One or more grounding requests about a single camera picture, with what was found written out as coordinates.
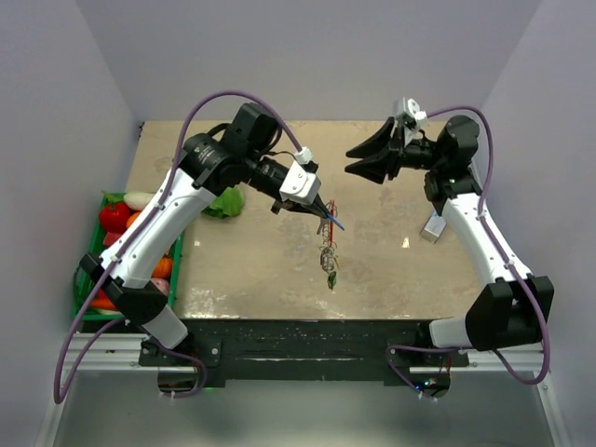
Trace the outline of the key bunch with red carabiner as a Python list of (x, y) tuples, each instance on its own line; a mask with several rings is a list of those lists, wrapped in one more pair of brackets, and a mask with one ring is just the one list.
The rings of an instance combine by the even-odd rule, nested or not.
[(334, 239), (335, 229), (343, 231), (345, 228), (338, 221), (338, 209), (334, 200), (326, 204), (327, 217), (320, 220), (317, 234), (321, 237), (319, 245), (319, 265), (325, 273), (327, 288), (334, 291), (339, 271), (337, 244)]

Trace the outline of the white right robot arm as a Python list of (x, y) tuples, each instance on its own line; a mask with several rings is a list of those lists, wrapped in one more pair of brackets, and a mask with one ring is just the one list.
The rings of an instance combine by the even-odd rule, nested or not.
[(373, 183), (401, 169), (425, 173), (427, 200), (454, 231), (475, 265), (483, 288), (460, 318), (434, 319), (414, 346), (417, 359), (437, 365), (448, 347), (494, 351), (518, 345), (550, 347), (548, 317), (554, 286), (515, 254), (496, 228), (485, 192), (471, 171), (480, 126), (466, 115), (451, 117), (430, 140), (410, 117), (390, 117), (371, 137), (347, 151), (346, 172)]

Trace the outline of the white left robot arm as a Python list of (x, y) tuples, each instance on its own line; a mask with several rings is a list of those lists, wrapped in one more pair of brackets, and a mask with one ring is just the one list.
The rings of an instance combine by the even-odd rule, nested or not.
[(82, 270), (99, 283), (109, 301), (134, 325), (160, 343), (172, 365), (193, 354), (188, 330), (151, 277), (162, 256), (185, 228), (227, 188), (245, 183), (274, 201), (273, 210), (313, 214), (324, 223), (331, 214), (320, 198), (317, 165), (302, 152), (289, 167), (267, 156), (281, 125), (255, 102), (243, 104), (221, 139), (211, 133), (189, 138), (179, 164), (123, 235), (100, 254), (88, 253)]

